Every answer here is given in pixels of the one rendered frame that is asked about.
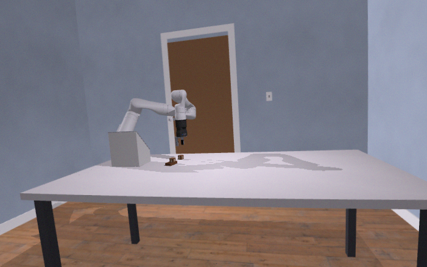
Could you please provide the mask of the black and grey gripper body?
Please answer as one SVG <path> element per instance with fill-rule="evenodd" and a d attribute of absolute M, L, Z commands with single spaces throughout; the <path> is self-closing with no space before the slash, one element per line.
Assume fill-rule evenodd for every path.
<path fill-rule="evenodd" d="M 175 113 L 175 118 L 169 118 L 169 121 L 175 121 L 175 125 L 177 128 L 176 135 L 177 137 L 187 136 L 186 130 L 186 113 Z"/>

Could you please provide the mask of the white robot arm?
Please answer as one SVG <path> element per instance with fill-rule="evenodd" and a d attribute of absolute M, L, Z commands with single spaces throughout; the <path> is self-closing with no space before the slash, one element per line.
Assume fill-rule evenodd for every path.
<path fill-rule="evenodd" d="M 117 132 L 134 131 L 142 109 L 149 109 L 159 115 L 165 116 L 175 116 L 175 113 L 185 112 L 186 119 L 196 118 L 196 107 L 186 98 L 185 90 L 172 91 L 171 98 L 173 101 L 178 103 L 175 105 L 175 108 L 170 104 L 152 102 L 139 98 L 132 99 L 130 101 L 128 112 L 125 114 L 122 124 L 119 125 Z"/>

